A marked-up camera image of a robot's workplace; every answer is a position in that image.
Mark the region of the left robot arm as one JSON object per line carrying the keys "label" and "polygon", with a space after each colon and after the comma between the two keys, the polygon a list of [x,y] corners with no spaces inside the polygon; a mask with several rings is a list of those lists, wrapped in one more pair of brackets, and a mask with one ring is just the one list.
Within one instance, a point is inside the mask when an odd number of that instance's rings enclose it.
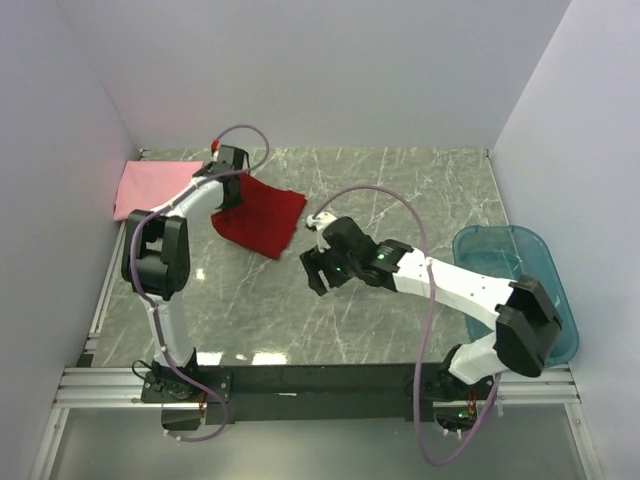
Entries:
{"label": "left robot arm", "polygon": [[196,349],[186,329],[183,290],[190,277],[189,225],[242,203],[240,175],[247,151],[215,142],[212,160],[185,188],[148,210],[136,209],[126,222],[121,275],[145,307],[154,353],[148,387],[177,401],[212,391],[199,378]]}

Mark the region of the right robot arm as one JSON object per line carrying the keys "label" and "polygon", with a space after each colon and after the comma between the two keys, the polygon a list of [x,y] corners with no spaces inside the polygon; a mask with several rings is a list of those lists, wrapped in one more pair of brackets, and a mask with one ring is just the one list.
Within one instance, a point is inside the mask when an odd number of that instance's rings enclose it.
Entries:
{"label": "right robot arm", "polygon": [[498,373],[542,374],[562,320],[536,278],[481,275],[396,240],[377,243],[350,217],[322,212],[309,216],[306,227],[316,233],[317,244],[300,260],[309,288],[318,295],[357,278],[371,287],[434,300],[488,328],[485,336],[453,347],[433,375],[421,378],[422,394],[454,401]]}

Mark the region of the red t shirt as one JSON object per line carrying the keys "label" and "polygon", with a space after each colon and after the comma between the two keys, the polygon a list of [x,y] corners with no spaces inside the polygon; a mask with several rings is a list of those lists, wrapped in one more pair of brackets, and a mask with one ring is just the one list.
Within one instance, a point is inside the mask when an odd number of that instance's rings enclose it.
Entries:
{"label": "red t shirt", "polygon": [[279,260],[288,248],[306,206],[306,197],[240,176],[242,204],[211,216],[217,233],[254,253]]}

